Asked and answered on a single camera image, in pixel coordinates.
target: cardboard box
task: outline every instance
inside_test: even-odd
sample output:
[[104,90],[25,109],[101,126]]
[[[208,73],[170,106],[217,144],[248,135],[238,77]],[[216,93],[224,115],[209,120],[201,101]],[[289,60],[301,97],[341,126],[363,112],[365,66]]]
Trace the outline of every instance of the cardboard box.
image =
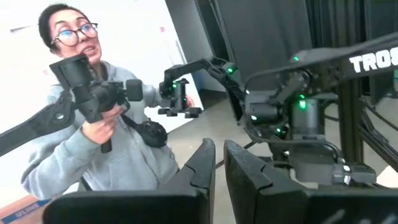
[[0,224],[39,224],[42,215],[51,200],[37,200],[26,196],[0,209]]

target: black hair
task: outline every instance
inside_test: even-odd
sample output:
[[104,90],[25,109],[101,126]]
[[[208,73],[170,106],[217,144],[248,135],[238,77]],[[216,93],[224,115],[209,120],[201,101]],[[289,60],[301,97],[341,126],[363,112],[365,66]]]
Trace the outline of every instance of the black hair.
[[67,4],[63,3],[49,5],[43,10],[41,15],[39,16],[39,33],[44,44],[50,49],[55,49],[55,45],[51,44],[52,37],[51,37],[50,24],[49,24],[50,17],[56,12],[68,9],[79,12],[88,20],[87,16],[84,13],[82,13],[79,9],[68,6]]

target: hand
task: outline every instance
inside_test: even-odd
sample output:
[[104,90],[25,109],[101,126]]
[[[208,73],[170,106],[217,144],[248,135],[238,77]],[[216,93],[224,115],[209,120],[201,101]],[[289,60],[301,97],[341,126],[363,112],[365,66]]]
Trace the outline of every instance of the hand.
[[104,119],[90,124],[85,121],[81,127],[82,133],[97,144],[106,143],[113,135],[116,127],[116,117],[123,112],[121,106],[115,106],[110,111],[102,113]]
[[187,99],[187,107],[188,108],[195,107],[195,103],[193,102],[192,98],[190,98],[189,96],[185,96],[185,99]]

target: woman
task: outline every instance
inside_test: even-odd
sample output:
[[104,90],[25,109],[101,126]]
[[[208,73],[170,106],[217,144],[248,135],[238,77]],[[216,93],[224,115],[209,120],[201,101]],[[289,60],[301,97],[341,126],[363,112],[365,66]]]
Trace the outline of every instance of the woman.
[[[66,4],[46,8],[39,17],[39,32],[51,53],[68,58],[86,54],[96,79],[126,81],[136,78],[126,69],[101,61],[101,46],[92,23],[81,11]],[[159,91],[144,85],[144,100],[131,103],[125,114],[136,123],[147,121],[146,106],[167,106]],[[63,91],[52,86],[47,98],[54,103]],[[193,106],[187,97],[188,105]],[[24,188],[39,199],[61,195],[83,176],[93,190],[149,190],[166,183],[178,165],[169,147],[151,148],[126,126],[120,106],[103,113],[104,119],[89,124],[76,112],[73,125],[31,142],[34,152],[22,175]],[[112,139],[113,150],[102,154],[100,146]]]

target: mounting arm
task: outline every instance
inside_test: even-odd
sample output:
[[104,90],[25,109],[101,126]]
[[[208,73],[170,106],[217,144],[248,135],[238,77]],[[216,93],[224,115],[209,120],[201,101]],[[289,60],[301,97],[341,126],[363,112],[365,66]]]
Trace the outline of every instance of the mounting arm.
[[186,79],[175,81],[183,75],[205,69],[208,74],[234,93],[240,101],[244,101],[245,91],[230,76],[238,69],[236,66],[220,58],[203,58],[185,65],[175,65],[164,72],[164,81],[159,85],[160,95],[170,100],[169,108],[158,110],[158,114],[177,116],[185,113],[185,118],[197,118],[201,108],[188,108],[185,99]]

